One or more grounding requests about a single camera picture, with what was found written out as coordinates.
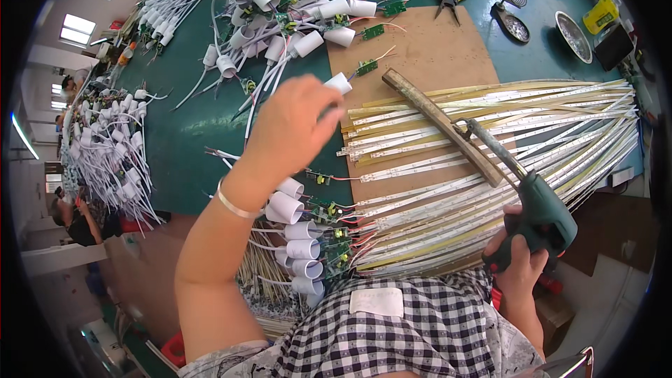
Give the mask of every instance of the cardboard sheet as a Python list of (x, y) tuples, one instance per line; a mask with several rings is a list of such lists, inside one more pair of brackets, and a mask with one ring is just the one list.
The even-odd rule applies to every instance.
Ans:
[[(457, 11), (462, 23), (459, 27), (449, 9), (444, 9), (435, 20), (435, 6), (409, 8), (396, 18), (384, 18), (382, 13), (378, 13), (378, 18), (357, 21), (351, 28), (361, 32), (366, 27), (391, 22), (408, 32), (385, 25), (384, 34), (367, 41), (362, 36), (355, 37), (348, 48), (328, 42), (332, 74), (342, 71), (347, 77), (355, 71), (358, 62), (380, 57), (396, 46), (391, 51), (391, 54), (396, 55), (381, 59), (377, 70), (351, 81), (353, 90), (345, 96), (346, 108), (361, 108), (362, 103), (398, 97), (380, 78), (388, 68), (394, 68), (424, 92), (499, 83), (490, 55), (469, 14), (464, 6), (458, 6)], [(351, 125), (347, 116), (341, 120), (341, 125)], [(358, 177), (456, 150), (455, 147), (444, 147), (362, 167), (355, 167), (354, 163), (348, 161), (348, 170), (351, 177)], [(457, 179), (475, 172), (471, 164), (463, 164), (386, 180), (350, 183), (353, 198), (357, 202)]]

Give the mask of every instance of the black hair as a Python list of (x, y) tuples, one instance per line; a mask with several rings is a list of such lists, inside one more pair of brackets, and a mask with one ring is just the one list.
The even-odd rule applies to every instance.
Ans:
[(61, 216), (61, 210), (58, 207), (58, 197), (55, 198), (53, 202), (51, 202), (51, 206), (49, 207), (49, 214), (51, 215), (51, 218), (54, 220), (55, 224), (58, 226), (65, 226), (65, 222), (63, 222), (63, 216)]
[(72, 76), (68, 75), (65, 77), (63, 82), (61, 82), (61, 88), (65, 89), (68, 86), (68, 81), (72, 79)]

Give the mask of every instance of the green soldering iron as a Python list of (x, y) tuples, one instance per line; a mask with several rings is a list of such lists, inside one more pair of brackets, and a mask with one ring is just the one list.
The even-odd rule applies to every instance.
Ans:
[(491, 256), (483, 256), (483, 262), (492, 273), (503, 272), (511, 264), (511, 240), (520, 233), (525, 237), (530, 252), (542, 248), (548, 250), (549, 259), (559, 257), (572, 243), (577, 226), (567, 206), (550, 188), (544, 179), (523, 165), (474, 119), (457, 119), (466, 122), (467, 131), (455, 126), (458, 133), (469, 140), (471, 133), (479, 138), (513, 172), (520, 183), (516, 186), (508, 176), (504, 178), (518, 193), (523, 211), (520, 215), (504, 215), (507, 237)]

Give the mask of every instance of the brown floor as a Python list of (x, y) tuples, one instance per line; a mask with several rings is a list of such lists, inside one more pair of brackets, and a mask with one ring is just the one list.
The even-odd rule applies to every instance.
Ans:
[(109, 258), (98, 262), (105, 284), (122, 302), (124, 310), (141, 317), (137, 320), (157, 346), (180, 330), (173, 292), (175, 265), (196, 216), (173, 215), (172, 220), (154, 231), (139, 233), (140, 257), (126, 250), (121, 237), (105, 240)]

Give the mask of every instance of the yellow container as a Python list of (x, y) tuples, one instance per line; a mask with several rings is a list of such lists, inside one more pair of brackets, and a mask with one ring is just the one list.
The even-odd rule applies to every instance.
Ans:
[(614, 0), (599, 0), (585, 15), (583, 23), (591, 34), (596, 35), (618, 17), (618, 5)]

